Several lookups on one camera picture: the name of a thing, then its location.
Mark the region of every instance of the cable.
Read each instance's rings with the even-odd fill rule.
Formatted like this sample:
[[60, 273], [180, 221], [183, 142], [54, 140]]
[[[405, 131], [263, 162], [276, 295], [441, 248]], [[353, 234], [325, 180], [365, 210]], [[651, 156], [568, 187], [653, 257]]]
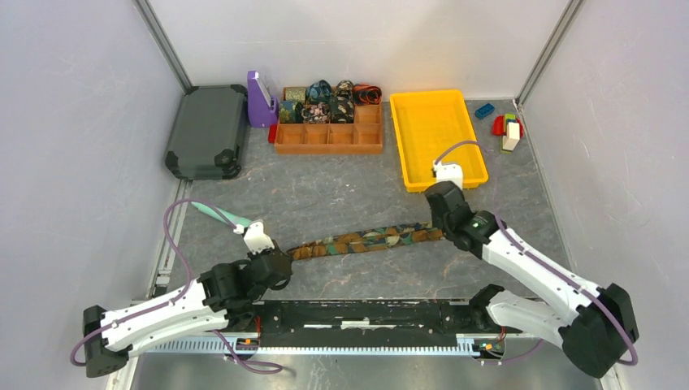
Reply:
[[[476, 141], [471, 141], [471, 140], [460, 141], [457, 144], [450, 146], [449, 149], [445, 150], [435, 160], [434, 165], [440, 163], [445, 156], [450, 154], [456, 148], [458, 148], [462, 145], [468, 145], [468, 144], [476, 145], [479, 147], [479, 149], [482, 149], [481, 145]], [[528, 250], [525, 251], [524, 246], [520, 245], [519, 242], [514, 237], [512, 237], [512, 235], [509, 234], [509, 232], [507, 231], [507, 228], [505, 227], [505, 224], [502, 223], [502, 219], [500, 218], [500, 216], [496, 212], [494, 212], [493, 215], [495, 215], [497, 226], [500, 229], [500, 231], [502, 232], [502, 234], [505, 235], [505, 237], [507, 237], [507, 239], [512, 243], [512, 245], [514, 245], [515, 248], [517, 248], [517, 250], [519, 252], [524, 253], [528, 258], [535, 261], [537, 264], [539, 264], [540, 266], [542, 266], [546, 270], [550, 271], [553, 275], [557, 276], [560, 280], [567, 283], [571, 288], [574, 288], [575, 290], [580, 291], [588, 300], [593, 302], [593, 304], [596, 305], [596, 307], [598, 307], [598, 309], [600, 309], [600, 311], [605, 315], [605, 317], [610, 321], [610, 323], [613, 324], [613, 327], [615, 328], [617, 333], [619, 333], [620, 337], [622, 338], [622, 340], [625, 343], [625, 346], [627, 347], [627, 349], [629, 349], [629, 353], [631, 355], [631, 360], [617, 360], [617, 362], [622, 364], [622, 365], [625, 365], [625, 366], [636, 366], [636, 364], [639, 362], [639, 355], [636, 353], [636, 348], [634, 347], [634, 343], [631, 342], [631, 339], [629, 338], [629, 336], [626, 334], [626, 332], [622, 328], [622, 325], [620, 324], [618, 319], [615, 318], [615, 316], [610, 312], [610, 310], [607, 307], [605, 307], [603, 302], [601, 302], [597, 297], [594, 297], [593, 294], [591, 294], [587, 290], [583, 289], [581, 284], [573, 281], [572, 279], [567, 277], [567, 275], [563, 274], [562, 272], [560, 272], [555, 267], [546, 263], [543, 259], [534, 255], [533, 253], [531, 253]], [[502, 363], [515, 361], [518, 358], [519, 358], [518, 360], [521, 360], [521, 358], [523, 358], [526, 355], [537, 350], [539, 347], [540, 347], [540, 342], [531, 351], [524, 353], [521, 356], [512, 357], [510, 359], [504, 360], [504, 361], [502, 361]]]
[[505, 327], [500, 327], [500, 336], [498, 336], [496, 345], [498, 345], [501, 341], [505, 340], [505, 337], [507, 336], [507, 329]]
[[[211, 331], [213, 332], [217, 337], [220, 338], [220, 340], [223, 341], [223, 344], [225, 344], [225, 348], [227, 348], [230, 351], [230, 354], [232, 355], [232, 359], [234, 360], [235, 364], [238, 364], [242, 367], [244, 367], [248, 372], [253, 372], [254, 374], [260, 374], [260, 375], [271, 375], [271, 374], [277, 374], [283, 370], [283, 367], [278, 364], [278, 363], [271, 363], [271, 362], [245, 362], [241, 359], [239, 359], [239, 356], [235, 353], [235, 350], [232, 348], [232, 345], [228, 341], [228, 339], [223, 336], [222, 333], [219, 331]], [[273, 370], [257, 370], [249, 365], [252, 366], [264, 366], [264, 367], [274, 367]]]
[[493, 356], [493, 357], [495, 357], [495, 358], [498, 358], [498, 359], [502, 359], [502, 358], [503, 358], [503, 355], [498, 355], [497, 353], [491, 351], [490, 349], [486, 349], [486, 353], [488, 353], [489, 355], [491, 355], [491, 356]]
[[[187, 273], [187, 281], [184, 284], [184, 287], [181, 289], [180, 293], [178, 293], [173, 298], [171, 298], [170, 301], [162, 302], [158, 305], [155, 305], [153, 307], [150, 307], [148, 309], [145, 309], [145, 310], [142, 310], [142, 311], [139, 311], [136, 313], [132, 313], [130, 315], [125, 315], [124, 317], [113, 321], [113, 323], [120, 325], [121, 323], [125, 323], [125, 322], [129, 321], [130, 319], [135, 319], [135, 318], [142, 316], [144, 314], [153, 313], [154, 311], [162, 309], [163, 307], [168, 307], [170, 304], [174, 305], [178, 300], [182, 299], [182, 297], [189, 290], [189, 287], [191, 286], [191, 284], [193, 282], [192, 268], [189, 265], [189, 261], [187, 261], [187, 259], [184, 257], [181, 249], [175, 244], [175, 240], [172, 238], [172, 234], [170, 233], [170, 216], [172, 214], [172, 211], [175, 209], [175, 207], [177, 207], [181, 204], [184, 204], [184, 203], [192, 203], [192, 202], [193, 203], [199, 203], [199, 204], [202, 204], [202, 205], [210, 208], [223, 220], [223, 222], [225, 222], [227, 225], [231, 226], [233, 229], [236, 228], [236, 225], [227, 216], [225, 216], [225, 214], [223, 214], [223, 212], [220, 211], [220, 209], [215, 207], [209, 201], [204, 201], [202, 199], [187, 197], [185, 199], [180, 199], [179, 201], [176, 201], [176, 202], [172, 203], [171, 205], [169, 205], [167, 207], [167, 209], [165, 210], [165, 214], [162, 217], [162, 231], [165, 233], [165, 239], [167, 240], [167, 243], [170, 245], [170, 248], [172, 248], [172, 251], [175, 252], [175, 254], [177, 254], [177, 256], [180, 258], [180, 261], [184, 265], [184, 270]], [[98, 336], [101, 333], [107, 331], [108, 329], [111, 329], [113, 326], [113, 323], [108, 323], [107, 325], [101, 326], [100, 328], [96, 329], [95, 331], [91, 331], [88, 335], [84, 336], [83, 339], [81, 339], [78, 343], [76, 343], [76, 345], [74, 346], [74, 348], [71, 350], [71, 352], [69, 354], [69, 362], [72, 365], [78, 366], [78, 367], [86, 366], [86, 362], [79, 362], [76, 360], [76, 353], [79, 352], [79, 349], [81, 347], [83, 347], [84, 344], [86, 344], [86, 342], [93, 339], [95, 336]], [[247, 370], [250, 368], [250, 367], [247, 367], [246, 365], [243, 365], [243, 367], [246, 368]]]
[[540, 347], [542, 347], [542, 346], [543, 346], [543, 339], [539, 339], [538, 342], [536, 343], [536, 345], [534, 345], [534, 348], [529, 349], [528, 351], [526, 351], [525, 353], [522, 353], [519, 356], [510, 357], [509, 359], [502, 359], [499, 362], [489, 362], [486, 360], [482, 360], [481, 366], [503, 366], [505, 364], [519, 362], [520, 360], [523, 360], [523, 359], [531, 356], [532, 354], [534, 354], [534, 352], [539, 350]]

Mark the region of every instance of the blue lego brick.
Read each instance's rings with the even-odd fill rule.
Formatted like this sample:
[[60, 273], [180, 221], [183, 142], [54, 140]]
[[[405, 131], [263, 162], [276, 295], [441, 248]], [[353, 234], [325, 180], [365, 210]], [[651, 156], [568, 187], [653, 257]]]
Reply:
[[495, 107], [491, 103], [486, 103], [484, 106], [481, 106], [474, 115], [476, 115], [476, 118], [483, 119], [495, 111]]

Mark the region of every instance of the gray suitcase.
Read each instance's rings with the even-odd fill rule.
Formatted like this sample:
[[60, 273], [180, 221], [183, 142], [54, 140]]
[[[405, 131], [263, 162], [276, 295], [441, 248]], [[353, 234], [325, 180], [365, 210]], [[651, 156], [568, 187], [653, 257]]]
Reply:
[[182, 97], [165, 166], [178, 179], [231, 179], [241, 170], [247, 127], [246, 87], [196, 87]]

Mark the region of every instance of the yellow plastic tray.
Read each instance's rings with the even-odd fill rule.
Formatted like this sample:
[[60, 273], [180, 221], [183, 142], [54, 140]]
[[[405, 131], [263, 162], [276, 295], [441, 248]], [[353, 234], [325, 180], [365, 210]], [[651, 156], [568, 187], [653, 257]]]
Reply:
[[[457, 89], [393, 93], [390, 106], [402, 176], [410, 193], [422, 192], [436, 182], [433, 162], [450, 146], [464, 140], [476, 141], [464, 97]], [[461, 166], [465, 189], [488, 181], [488, 170], [476, 145], [460, 146], [443, 161]]]

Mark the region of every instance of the white wall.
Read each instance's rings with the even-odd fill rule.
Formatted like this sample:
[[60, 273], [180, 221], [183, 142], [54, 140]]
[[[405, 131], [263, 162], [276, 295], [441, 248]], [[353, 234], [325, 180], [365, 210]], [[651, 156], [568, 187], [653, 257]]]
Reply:
[[351, 79], [514, 97], [566, 0], [151, 0], [195, 85]]
[[0, 388], [100, 389], [68, 354], [145, 293], [181, 89], [127, 0], [3, 1], [0, 75]]
[[689, 2], [585, 2], [526, 101], [571, 259], [632, 296], [628, 389], [687, 388]]

